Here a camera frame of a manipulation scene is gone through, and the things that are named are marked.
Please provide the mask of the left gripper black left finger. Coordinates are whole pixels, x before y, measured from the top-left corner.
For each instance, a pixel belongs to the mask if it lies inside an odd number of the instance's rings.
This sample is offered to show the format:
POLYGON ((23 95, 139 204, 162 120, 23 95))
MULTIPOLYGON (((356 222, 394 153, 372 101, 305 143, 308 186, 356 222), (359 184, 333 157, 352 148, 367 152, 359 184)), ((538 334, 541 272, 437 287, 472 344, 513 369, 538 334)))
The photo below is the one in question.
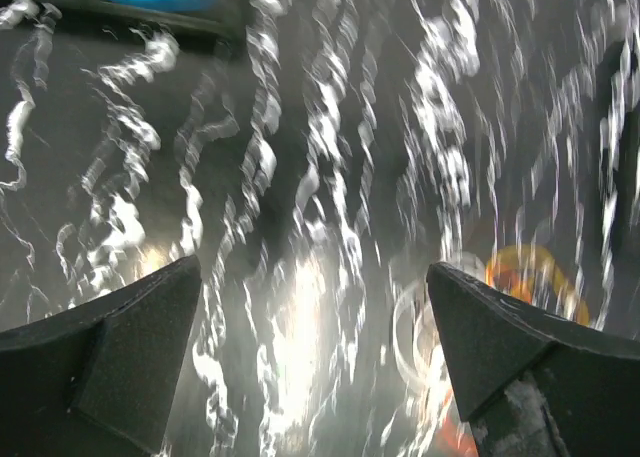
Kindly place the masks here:
POLYGON ((201 291, 196 256, 1 334, 4 456, 160 452, 201 291))

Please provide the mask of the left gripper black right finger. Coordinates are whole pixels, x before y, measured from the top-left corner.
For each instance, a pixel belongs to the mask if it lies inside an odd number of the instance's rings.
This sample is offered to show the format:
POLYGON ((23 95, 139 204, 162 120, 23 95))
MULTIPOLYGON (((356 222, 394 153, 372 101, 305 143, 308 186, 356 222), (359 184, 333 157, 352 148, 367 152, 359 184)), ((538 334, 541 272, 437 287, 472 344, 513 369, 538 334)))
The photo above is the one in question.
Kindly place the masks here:
POLYGON ((459 416, 481 456, 636 456, 639 344, 450 264, 427 284, 459 416))

